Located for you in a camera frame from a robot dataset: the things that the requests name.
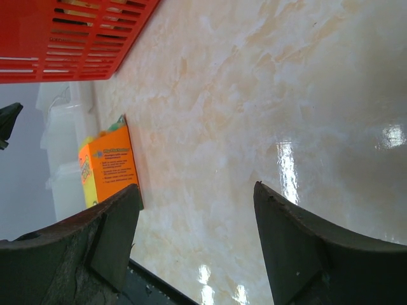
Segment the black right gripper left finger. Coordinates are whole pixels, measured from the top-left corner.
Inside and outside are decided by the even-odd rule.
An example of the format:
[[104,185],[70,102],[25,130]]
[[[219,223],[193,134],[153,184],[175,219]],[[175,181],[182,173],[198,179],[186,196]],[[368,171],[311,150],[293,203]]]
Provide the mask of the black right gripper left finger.
[[1,240],[1,304],[116,304],[140,204],[131,184],[51,226]]

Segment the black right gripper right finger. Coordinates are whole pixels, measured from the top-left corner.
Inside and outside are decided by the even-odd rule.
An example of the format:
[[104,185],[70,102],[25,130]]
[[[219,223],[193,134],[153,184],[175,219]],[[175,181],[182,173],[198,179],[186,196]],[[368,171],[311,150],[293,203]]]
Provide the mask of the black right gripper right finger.
[[406,304],[406,246],[333,224],[262,182],[253,199],[275,304]]

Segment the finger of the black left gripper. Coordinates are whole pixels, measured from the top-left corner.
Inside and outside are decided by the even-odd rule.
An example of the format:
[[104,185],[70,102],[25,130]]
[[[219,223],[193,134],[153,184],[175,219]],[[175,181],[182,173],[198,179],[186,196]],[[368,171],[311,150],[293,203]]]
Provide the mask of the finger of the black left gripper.
[[23,108],[23,105],[18,102],[1,108],[1,149],[6,149],[8,147],[7,140],[10,138],[17,117]]

